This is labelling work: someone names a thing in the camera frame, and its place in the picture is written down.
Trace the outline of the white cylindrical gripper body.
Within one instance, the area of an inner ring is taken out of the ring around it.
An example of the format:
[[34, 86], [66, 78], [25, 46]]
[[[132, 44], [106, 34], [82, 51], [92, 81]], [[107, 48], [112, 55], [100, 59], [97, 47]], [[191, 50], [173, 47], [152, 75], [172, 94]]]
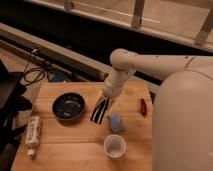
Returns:
[[123, 90], [125, 82], [129, 78], [128, 74], [129, 72], [126, 70], [113, 68], [103, 83], [102, 94], [109, 98], [118, 97]]

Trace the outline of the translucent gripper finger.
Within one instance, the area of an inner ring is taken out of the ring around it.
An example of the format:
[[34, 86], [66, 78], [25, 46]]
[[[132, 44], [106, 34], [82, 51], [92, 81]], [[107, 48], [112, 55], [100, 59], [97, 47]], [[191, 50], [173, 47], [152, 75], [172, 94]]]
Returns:
[[106, 109], [109, 110], [114, 104], [114, 102], [115, 102], [115, 98], [108, 98], [108, 103], [107, 103], [108, 105]]
[[105, 101], [107, 99], [107, 96], [106, 95], [104, 95], [104, 94], [102, 94], [102, 93], [100, 93], [99, 95], [98, 95], [98, 99], [97, 99], [97, 102], [96, 102], [96, 104], [95, 104], [95, 108], [96, 107], [98, 107], [103, 101]]

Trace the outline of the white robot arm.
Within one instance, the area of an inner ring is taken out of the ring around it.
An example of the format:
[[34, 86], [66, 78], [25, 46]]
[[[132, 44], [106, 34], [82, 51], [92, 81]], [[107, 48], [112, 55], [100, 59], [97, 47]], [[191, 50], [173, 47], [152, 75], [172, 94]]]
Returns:
[[101, 94], [115, 99], [136, 71], [161, 79], [153, 105], [152, 171], [213, 171], [213, 55], [110, 54]]

